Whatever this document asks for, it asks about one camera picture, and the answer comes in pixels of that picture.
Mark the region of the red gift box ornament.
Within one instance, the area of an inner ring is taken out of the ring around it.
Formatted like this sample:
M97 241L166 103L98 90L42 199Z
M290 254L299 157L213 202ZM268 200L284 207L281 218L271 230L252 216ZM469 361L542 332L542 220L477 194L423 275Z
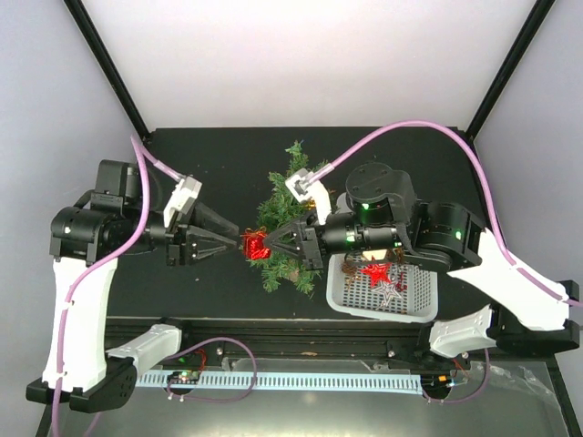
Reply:
M268 259L271 250L265 246L264 240L268 236L266 228L246 229L242 234L242 251L250 260Z

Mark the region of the red berry sprig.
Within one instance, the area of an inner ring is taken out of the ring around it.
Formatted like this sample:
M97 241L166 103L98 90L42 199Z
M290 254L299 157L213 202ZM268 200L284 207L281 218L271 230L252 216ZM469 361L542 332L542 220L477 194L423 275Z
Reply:
M407 291L408 289L408 285L407 285L407 274L406 272L400 271L398 276L396 277L395 283L394 283L394 289L399 293L402 294L404 292Z

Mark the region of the white perforated plastic basket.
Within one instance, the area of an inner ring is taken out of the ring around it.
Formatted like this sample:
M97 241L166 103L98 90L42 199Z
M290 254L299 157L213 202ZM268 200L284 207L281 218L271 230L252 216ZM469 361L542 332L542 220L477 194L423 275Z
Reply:
M374 286L368 275L333 255L329 260L326 299L331 309L373 320L399 323L427 323L438 312L437 275L415 266L391 266L388 280Z

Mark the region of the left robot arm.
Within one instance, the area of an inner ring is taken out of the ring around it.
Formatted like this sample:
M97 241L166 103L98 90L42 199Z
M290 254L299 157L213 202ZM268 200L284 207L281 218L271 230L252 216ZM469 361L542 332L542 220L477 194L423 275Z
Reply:
M170 267L189 266L236 249L239 228L201 203L188 178L162 212L145 211L147 172L100 162L94 189L61 209L50 226L56 309L46 367L26 386L28 401L68 403L77 412L115 410L138 378L170 357L189 361L196 342L179 320L163 318L122 346L105 346L107 304L118 257L128 249L163 249Z

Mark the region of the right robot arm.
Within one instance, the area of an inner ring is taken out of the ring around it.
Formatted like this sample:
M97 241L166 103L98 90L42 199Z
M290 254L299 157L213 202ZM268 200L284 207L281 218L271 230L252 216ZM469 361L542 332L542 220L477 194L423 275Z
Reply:
M418 199L406 172L377 162L350 173L345 198L347 211L332 213L319 193L315 209L271 232L264 245L308 270L322 269L327 256L369 253L368 267L398 263L445 273L491 299L469 315L433 322L414 344L420 364L493 347L526 357L578 348L579 326L569 317L577 284L546 279L514 259L467 208Z

